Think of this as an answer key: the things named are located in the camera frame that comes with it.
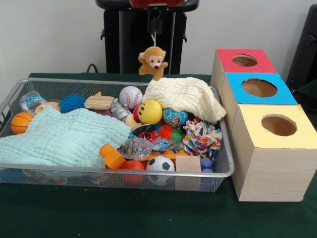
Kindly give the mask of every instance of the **smiley face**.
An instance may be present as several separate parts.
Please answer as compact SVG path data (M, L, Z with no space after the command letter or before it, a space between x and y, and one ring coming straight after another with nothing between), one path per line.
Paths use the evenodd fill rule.
M139 119L144 124L156 124L161 120L162 115L163 109L161 105L154 100L146 100L138 108Z

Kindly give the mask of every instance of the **blue spiky ball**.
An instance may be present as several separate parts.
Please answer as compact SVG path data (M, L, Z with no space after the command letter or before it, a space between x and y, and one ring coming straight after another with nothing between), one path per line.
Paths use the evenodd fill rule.
M79 93L69 95L59 103L60 112L68 113L79 108L85 108L85 102L86 98Z

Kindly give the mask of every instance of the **circular hole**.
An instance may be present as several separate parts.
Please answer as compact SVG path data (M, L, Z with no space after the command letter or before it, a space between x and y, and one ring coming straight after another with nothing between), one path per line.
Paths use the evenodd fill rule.
M247 93L259 98L273 97L277 93L277 88L273 84L258 78L243 81L242 88Z
M235 64L243 66L243 67L251 67L258 64L258 61L255 58L249 55L244 55L244 54L233 57L232 61Z
M275 135L290 136L297 130L296 123L282 115L267 115L262 119L262 126Z

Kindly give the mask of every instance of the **red spiky ball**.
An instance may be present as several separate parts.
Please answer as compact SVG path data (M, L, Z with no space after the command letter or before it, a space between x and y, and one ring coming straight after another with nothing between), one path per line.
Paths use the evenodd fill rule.
M170 140L173 134L173 128L170 125L162 125L159 129L162 139Z
M140 119L139 119L139 116L138 116L138 108L139 108L140 105L137 105L134 109L133 109L133 118L134 120L139 123L141 122Z

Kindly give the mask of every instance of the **metal basket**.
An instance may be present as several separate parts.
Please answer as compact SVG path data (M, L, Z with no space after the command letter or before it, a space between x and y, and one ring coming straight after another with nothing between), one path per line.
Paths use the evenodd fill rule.
M0 116L0 137L12 135L9 122L12 115L21 111L18 104L19 99L32 90L38 91L48 101L56 101L62 100L71 93L80 93L89 97L99 91L102 91L103 95L117 97L127 85L136 86L143 93L147 87L147 83L131 82L38 78L21 80L0 106L0 115L3 114L3 118ZM218 92L213 88L212 90L219 100ZM215 192L224 178L231 176L234 171L231 148L223 119L219 122L219 126L223 134L223 143L212 166L214 173L149 172L0 163L0 181L25 184Z

